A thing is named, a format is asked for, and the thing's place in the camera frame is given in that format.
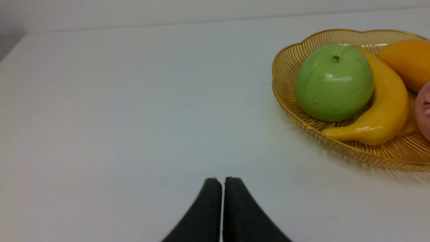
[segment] white tabletop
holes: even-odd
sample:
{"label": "white tabletop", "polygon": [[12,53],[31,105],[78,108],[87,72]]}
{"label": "white tabletop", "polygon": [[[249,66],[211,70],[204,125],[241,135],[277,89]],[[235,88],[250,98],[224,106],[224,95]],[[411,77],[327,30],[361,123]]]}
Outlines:
{"label": "white tabletop", "polygon": [[295,242],[428,242],[430,186],[328,155],[271,64],[328,28],[430,37],[430,8],[29,34],[0,64],[0,241],[160,241],[241,177]]}

